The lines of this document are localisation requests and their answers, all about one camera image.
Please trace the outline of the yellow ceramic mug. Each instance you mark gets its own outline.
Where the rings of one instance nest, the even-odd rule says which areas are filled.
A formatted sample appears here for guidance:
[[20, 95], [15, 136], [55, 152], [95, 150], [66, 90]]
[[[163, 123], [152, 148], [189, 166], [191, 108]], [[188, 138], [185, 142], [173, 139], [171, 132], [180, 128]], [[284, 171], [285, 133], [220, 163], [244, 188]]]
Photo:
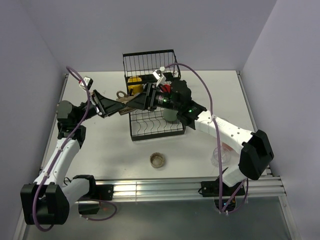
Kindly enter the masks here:
[[127, 89], [130, 96], [141, 93], [144, 90], [142, 78], [140, 76], [131, 76], [127, 80]]

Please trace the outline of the black metal mug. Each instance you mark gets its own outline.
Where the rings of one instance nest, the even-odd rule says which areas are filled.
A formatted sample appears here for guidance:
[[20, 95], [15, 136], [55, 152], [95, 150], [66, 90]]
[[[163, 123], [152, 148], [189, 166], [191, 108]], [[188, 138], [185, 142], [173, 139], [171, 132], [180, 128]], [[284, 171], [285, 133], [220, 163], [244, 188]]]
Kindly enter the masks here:
[[120, 116], [129, 114], [131, 112], [134, 112], [137, 110], [137, 108], [133, 108], [130, 106], [127, 106], [127, 102], [132, 100], [134, 97], [136, 97], [139, 93], [136, 93], [134, 95], [127, 95], [124, 91], [118, 90], [116, 92], [116, 101], [125, 104], [125, 107], [118, 111]]

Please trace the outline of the red mug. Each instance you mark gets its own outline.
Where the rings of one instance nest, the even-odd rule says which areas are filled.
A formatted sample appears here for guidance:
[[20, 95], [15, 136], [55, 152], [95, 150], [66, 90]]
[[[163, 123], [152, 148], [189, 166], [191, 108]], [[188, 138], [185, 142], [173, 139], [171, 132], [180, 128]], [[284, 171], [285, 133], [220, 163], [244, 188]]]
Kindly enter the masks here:
[[171, 86], [169, 84], [163, 84], [160, 86], [160, 90], [163, 93], [170, 93], [171, 92]]

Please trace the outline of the green plastic cup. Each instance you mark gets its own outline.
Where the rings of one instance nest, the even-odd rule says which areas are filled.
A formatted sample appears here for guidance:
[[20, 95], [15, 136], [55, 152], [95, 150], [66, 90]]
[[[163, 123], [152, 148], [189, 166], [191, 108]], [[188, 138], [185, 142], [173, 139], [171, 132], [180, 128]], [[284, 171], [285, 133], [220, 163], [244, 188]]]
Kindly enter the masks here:
[[178, 119], [177, 113], [178, 113], [177, 110], [165, 108], [163, 110], [162, 116], [163, 116], [163, 119], [166, 120], [167, 122], [175, 122]]

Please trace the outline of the black wire dish rack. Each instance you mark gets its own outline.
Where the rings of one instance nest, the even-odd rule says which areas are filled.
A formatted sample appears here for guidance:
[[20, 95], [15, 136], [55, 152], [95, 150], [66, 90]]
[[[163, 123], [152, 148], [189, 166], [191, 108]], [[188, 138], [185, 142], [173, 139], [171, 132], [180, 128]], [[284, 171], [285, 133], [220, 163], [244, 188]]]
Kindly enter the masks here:
[[171, 66], [164, 72], [165, 82], [156, 87], [153, 72], [160, 67], [177, 62], [173, 49], [124, 53], [123, 69], [126, 91], [129, 96], [139, 94], [131, 106], [137, 107], [129, 113], [129, 129], [132, 141], [183, 135], [186, 127], [177, 119], [165, 120], [165, 108], [171, 105], [170, 85], [181, 79], [178, 66]]

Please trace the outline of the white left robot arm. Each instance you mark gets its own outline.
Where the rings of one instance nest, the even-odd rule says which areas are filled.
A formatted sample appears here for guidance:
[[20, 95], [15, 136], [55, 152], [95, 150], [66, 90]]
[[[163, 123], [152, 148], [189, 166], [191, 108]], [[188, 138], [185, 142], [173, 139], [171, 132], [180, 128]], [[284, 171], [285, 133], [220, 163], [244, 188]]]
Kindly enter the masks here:
[[63, 225], [73, 204], [80, 199], [96, 197], [98, 188], [93, 175], [76, 175], [66, 186], [64, 179], [86, 138], [86, 127], [82, 123], [94, 116], [112, 116], [124, 107], [124, 103], [106, 98], [96, 90], [79, 106], [67, 100], [58, 103], [58, 136], [54, 152], [34, 182], [25, 184], [20, 191], [27, 225], [35, 225], [41, 231], [45, 231], [44, 225]]

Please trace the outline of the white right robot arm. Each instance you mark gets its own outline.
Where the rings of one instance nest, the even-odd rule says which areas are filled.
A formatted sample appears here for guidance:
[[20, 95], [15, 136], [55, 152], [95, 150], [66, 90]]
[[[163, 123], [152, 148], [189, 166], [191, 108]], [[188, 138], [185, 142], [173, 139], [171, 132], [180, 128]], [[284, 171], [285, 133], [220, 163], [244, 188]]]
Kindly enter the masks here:
[[274, 159], [264, 131], [246, 130], [214, 116], [192, 99], [192, 91], [185, 80], [173, 81], [169, 92], [162, 92], [154, 83], [148, 83], [143, 92], [135, 95], [126, 106], [143, 111], [156, 108], [175, 110], [177, 119], [184, 126], [215, 137], [239, 154], [238, 163], [229, 166], [216, 183], [216, 189], [222, 195], [229, 194], [234, 185], [244, 179], [258, 180]]

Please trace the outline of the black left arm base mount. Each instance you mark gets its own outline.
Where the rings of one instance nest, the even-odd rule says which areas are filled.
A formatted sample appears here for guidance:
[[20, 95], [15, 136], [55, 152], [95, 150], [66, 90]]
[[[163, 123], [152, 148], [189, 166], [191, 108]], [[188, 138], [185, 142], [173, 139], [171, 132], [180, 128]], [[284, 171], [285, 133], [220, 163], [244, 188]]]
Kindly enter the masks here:
[[99, 200], [111, 201], [113, 199], [114, 186], [112, 184], [99, 184], [95, 187], [92, 195], [80, 198], [81, 203], [78, 204], [78, 212], [81, 215], [96, 215], [102, 206]]

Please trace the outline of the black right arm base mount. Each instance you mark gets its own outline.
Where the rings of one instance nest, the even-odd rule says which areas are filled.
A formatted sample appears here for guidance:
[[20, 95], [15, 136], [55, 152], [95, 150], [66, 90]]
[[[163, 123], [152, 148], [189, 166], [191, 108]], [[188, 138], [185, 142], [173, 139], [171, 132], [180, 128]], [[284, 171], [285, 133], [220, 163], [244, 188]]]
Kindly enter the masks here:
[[[225, 183], [222, 184], [222, 196], [230, 197], [236, 189], [240, 186], [241, 182], [238, 182], [236, 185], [229, 187]], [[198, 193], [203, 197], [218, 197], [220, 190], [219, 179], [214, 181], [202, 181], [200, 183], [200, 189]]]

